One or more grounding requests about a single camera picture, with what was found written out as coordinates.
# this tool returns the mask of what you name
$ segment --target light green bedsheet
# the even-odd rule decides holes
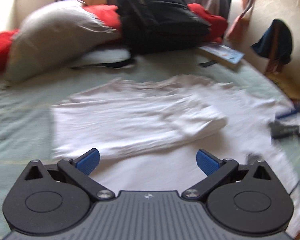
[[[103,51],[101,56],[99,52],[91,53],[71,65],[89,64],[96,57],[99,57],[99,61],[105,61],[105,57],[111,61],[117,57],[124,58],[125,53],[109,54]],[[51,163],[52,118],[49,106],[69,95],[117,77],[136,82],[158,82],[174,75],[195,74],[216,82],[233,82],[240,88],[267,98],[284,97],[248,63],[243,62],[236,71],[219,64],[207,68],[198,66],[198,63],[207,61],[193,51],[185,50],[140,56],[133,68],[62,68],[8,89],[4,88],[0,79],[0,239],[9,232],[2,215],[2,202],[30,160],[40,159],[44,163]],[[287,139],[282,145],[300,177],[300,140]]]

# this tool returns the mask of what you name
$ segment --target blue gripper pad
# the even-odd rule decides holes
[[[77,160],[75,167],[88,176],[98,166],[100,153],[97,149],[91,149],[84,155],[80,156]]]
[[[197,152],[197,165],[207,176],[220,168],[220,164],[213,160],[209,154],[203,150]]]

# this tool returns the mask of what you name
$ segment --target black backpack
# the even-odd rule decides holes
[[[197,47],[210,24],[184,0],[117,0],[124,42],[133,53]]]

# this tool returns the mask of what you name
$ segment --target curtain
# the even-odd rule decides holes
[[[235,19],[229,28],[226,38],[230,41],[240,41],[249,26],[255,0],[242,0],[243,12]]]

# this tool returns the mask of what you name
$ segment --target gray pillowcase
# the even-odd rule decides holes
[[[29,15],[13,37],[5,78],[21,82],[119,37],[81,1],[52,3]]]

